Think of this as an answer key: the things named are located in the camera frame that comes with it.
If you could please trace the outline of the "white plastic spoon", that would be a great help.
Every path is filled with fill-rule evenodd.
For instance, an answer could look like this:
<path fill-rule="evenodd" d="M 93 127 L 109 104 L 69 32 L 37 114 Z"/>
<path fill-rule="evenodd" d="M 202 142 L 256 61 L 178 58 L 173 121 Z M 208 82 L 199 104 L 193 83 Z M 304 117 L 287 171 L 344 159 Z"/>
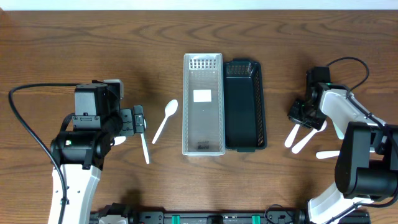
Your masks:
<path fill-rule="evenodd" d="M 292 150 L 291 150 L 292 153 L 298 154 L 316 133 L 322 132 L 323 130 L 325 130 L 326 127 L 327 127 L 327 121 L 324 121 L 320 129 L 313 128 L 302 140 L 300 140 L 292 148 Z"/>

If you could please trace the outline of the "white plastic fork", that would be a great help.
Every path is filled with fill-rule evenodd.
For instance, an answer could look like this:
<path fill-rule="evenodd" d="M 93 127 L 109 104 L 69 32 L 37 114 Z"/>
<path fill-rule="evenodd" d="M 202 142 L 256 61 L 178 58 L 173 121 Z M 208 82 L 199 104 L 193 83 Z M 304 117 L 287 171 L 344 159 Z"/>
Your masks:
<path fill-rule="evenodd" d="M 290 148 L 295 140 L 295 137 L 298 133 L 298 130 L 300 128 L 299 124 L 295 124 L 293 129 L 291 130 L 291 132 L 289 133 L 289 135 L 287 136 L 285 142 L 284 142 L 284 146 L 287 148 Z"/>

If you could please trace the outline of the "mint green plastic fork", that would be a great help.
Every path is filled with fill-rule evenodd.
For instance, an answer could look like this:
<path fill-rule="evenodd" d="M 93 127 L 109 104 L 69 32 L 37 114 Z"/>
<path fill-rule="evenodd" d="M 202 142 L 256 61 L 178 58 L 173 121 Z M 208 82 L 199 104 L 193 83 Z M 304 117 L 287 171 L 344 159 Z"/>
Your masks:
<path fill-rule="evenodd" d="M 339 129 L 339 127 L 335 123 L 333 123 L 333 126 L 334 126 L 334 129 L 335 129 L 335 132 L 336 132 L 336 135 L 337 135 L 338 139 L 343 140 L 344 137 L 345 137 L 343 132 Z"/>

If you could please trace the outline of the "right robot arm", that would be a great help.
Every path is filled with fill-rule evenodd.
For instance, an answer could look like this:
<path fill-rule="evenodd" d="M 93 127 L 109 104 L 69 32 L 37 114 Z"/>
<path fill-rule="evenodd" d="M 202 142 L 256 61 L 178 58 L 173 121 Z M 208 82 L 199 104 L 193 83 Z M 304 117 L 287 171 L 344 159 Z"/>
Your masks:
<path fill-rule="evenodd" d="M 330 118 L 343 141 L 335 181 L 307 203 L 308 223 L 338 223 L 358 207 L 397 201 L 397 126 L 363 108 L 347 86 L 332 83 L 328 67 L 307 71 L 305 98 L 294 101 L 288 118 L 311 135 Z"/>

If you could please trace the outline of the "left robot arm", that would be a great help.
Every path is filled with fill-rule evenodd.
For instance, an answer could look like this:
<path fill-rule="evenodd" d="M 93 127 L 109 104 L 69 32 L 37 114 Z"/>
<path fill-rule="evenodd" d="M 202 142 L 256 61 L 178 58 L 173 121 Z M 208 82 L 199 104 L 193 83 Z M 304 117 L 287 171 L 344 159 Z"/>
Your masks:
<path fill-rule="evenodd" d="M 60 168 L 52 173 L 49 223 L 88 223 L 105 156 L 146 128 L 141 105 L 121 108 L 121 80 L 78 84 L 74 97 L 75 112 L 64 119 L 50 146 Z"/>

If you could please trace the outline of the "white utensil under right arm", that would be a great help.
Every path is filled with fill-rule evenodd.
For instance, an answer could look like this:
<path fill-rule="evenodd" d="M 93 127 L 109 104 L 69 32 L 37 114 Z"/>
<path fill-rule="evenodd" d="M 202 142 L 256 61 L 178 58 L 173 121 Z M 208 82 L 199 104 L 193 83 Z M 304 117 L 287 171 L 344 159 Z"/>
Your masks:
<path fill-rule="evenodd" d="M 327 159 L 331 157 L 337 157 L 340 155 L 340 151 L 320 151 L 316 153 L 317 159 Z"/>

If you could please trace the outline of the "white spoon under left arm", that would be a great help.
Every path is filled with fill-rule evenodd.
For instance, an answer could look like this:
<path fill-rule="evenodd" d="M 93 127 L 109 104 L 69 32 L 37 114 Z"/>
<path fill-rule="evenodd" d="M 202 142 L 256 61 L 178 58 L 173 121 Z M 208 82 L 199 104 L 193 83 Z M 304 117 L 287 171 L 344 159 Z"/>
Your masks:
<path fill-rule="evenodd" d="M 114 145 L 115 145 L 115 146 L 120 145 L 120 144 L 122 144 L 125 140 L 126 140 L 126 137 L 125 137 L 125 136 L 118 136 L 118 137 L 115 137 L 115 138 L 114 138 Z"/>

